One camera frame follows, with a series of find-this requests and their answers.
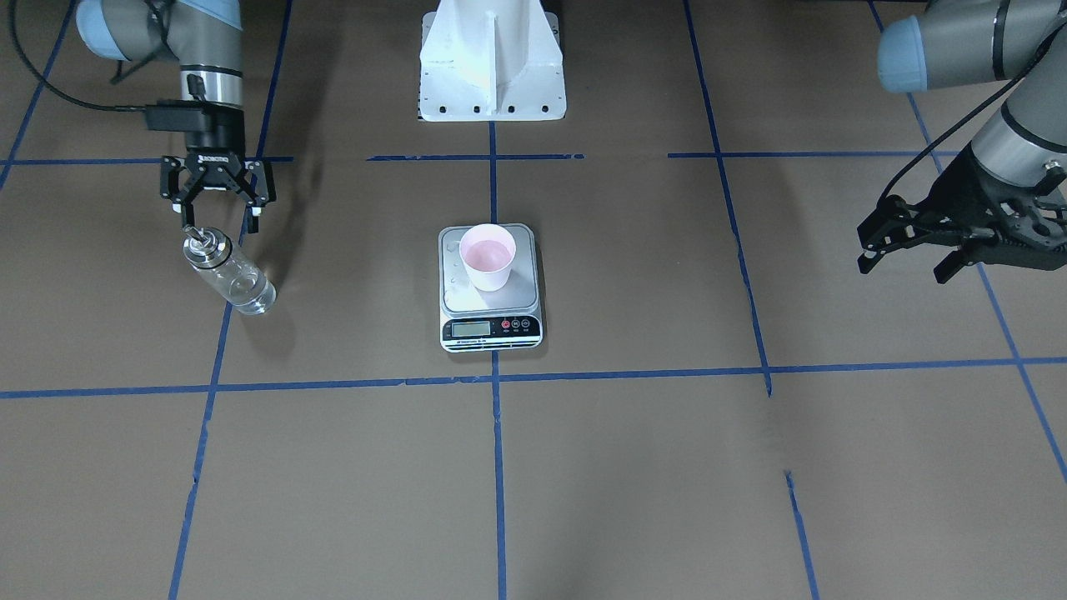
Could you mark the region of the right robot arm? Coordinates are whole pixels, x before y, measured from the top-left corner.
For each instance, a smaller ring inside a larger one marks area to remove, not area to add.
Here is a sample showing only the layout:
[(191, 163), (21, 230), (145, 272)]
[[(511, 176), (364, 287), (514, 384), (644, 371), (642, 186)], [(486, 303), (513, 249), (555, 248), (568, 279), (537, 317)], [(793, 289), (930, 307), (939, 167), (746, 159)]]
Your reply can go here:
[(160, 198), (186, 227), (203, 191), (244, 204), (245, 231), (258, 231), (275, 195), (272, 167), (245, 151), (243, 20), (236, 1), (80, 1), (78, 31), (102, 58), (143, 66), (177, 64), (180, 94), (140, 107), (153, 132), (184, 135), (184, 155), (160, 159)]

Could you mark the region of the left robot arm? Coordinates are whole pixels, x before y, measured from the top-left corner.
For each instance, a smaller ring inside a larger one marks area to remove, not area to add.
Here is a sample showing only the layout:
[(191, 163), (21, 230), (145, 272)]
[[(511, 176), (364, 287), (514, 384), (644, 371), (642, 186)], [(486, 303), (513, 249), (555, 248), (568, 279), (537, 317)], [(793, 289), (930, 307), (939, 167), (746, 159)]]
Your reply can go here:
[(1002, 83), (997, 110), (910, 204), (887, 187), (858, 225), (861, 273), (919, 244), (950, 249), (945, 283), (976, 263), (1053, 271), (1064, 266), (1063, 1), (929, 1), (891, 23), (878, 47), (885, 90), (915, 93)]

